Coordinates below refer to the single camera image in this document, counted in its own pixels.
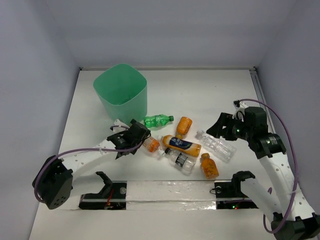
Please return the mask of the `tall clear orange-label bottle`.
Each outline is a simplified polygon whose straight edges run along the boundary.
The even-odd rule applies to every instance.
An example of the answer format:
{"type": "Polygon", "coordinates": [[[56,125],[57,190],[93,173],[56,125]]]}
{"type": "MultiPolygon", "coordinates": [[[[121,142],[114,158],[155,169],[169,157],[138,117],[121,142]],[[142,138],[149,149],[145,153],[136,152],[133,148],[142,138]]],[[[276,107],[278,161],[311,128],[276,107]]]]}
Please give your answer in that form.
{"type": "Polygon", "coordinates": [[[159,141],[152,136],[145,139],[142,145],[148,152],[155,154],[159,159],[165,155],[165,151],[161,148],[159,141]]]}

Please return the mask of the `round orange juice bottle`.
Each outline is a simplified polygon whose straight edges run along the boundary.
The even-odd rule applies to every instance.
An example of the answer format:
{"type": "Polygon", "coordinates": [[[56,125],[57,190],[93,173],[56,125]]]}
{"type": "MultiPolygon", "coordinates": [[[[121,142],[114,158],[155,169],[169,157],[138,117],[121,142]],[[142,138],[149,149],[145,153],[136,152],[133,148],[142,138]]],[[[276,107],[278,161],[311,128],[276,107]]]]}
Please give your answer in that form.
{"type": "Polygon", "coordinates": [[[182,116],[176,127],[175,137],[183,139],[188,134],[190,127],[192,126],[192,123],[193,121],[190,118],[182,116]]]}

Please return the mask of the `small orange pulp bottle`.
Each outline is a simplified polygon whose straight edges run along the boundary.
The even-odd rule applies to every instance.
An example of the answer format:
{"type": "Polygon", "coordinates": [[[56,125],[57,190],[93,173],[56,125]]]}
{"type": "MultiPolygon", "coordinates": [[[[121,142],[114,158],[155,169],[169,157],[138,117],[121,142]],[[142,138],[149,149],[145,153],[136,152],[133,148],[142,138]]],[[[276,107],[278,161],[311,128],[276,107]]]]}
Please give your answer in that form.
{"type": "Polygon", "coordinates": [[[200,167],[207,180],[216,179],[220,174],[216,163],[208,153],[203,153],[200,158],[200,167]]]}

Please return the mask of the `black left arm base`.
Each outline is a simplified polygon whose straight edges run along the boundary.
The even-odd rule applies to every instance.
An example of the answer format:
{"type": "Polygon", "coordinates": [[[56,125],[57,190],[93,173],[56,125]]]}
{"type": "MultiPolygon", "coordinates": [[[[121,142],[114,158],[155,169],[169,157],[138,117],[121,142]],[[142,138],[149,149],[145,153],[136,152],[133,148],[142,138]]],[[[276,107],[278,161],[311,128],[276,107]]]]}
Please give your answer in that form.
{"type": "Polygon", "coordinates": [[[127,208],[127,181],[113,182],[103,171],[95,173],[103,181],[98,193],[81,195],[78,207],[81,210],[125,210],[127,208]]]}

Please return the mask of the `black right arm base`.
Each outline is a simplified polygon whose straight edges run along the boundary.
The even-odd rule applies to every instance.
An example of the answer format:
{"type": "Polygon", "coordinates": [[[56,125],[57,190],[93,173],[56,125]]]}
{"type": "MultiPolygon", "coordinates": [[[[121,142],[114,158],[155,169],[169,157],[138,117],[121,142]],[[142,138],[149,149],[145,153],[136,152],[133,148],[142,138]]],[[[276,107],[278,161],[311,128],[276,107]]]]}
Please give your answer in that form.
{"type": "Polygon", "coordinates": [[[255,179],[250,171],[238,171],[230,180],[216,180],[210,193],[215,195],[217,210],[258,209],[255,203],[241,192],[241,182],[255,179]]]}

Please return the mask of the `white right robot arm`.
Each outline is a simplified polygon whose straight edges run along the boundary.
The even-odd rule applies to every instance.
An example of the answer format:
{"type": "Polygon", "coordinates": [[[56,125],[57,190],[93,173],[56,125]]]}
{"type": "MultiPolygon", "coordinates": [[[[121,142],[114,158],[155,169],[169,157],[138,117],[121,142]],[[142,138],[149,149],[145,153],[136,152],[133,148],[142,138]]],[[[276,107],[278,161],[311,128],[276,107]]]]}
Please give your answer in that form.
{"type": "Polygon", "coordinates": [[[269,193],[249,171],[232,176],[230,190],[245,195],[269,221],[269,233],[277,240],[308,240],[320,233],[320,216],[309,205],[293,173],[279,135],[269,132],[267,113],[261,107],[236,105],[234,114],[221,113],[206,133],[227,141],[245,140],[272,182],[269,193]]]}

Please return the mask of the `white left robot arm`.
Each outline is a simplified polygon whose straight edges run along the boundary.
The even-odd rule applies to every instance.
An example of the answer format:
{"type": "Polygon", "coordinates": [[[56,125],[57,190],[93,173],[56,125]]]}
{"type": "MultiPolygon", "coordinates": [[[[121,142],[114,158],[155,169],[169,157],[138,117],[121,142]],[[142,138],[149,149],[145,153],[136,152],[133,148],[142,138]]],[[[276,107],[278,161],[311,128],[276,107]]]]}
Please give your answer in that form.
{"type": "Polygon", "coordinates": [[[142,123],[131,120],[131,126],[121,128],[94,147],[76,148],[52,155],[44,162],[32,182],[33,192],[39,203],[54,210],[63,205],[75,189],[76,179],[102,164],[102,157],[115,154],[115,159],[134,155],[151,131],[142,123]]]}

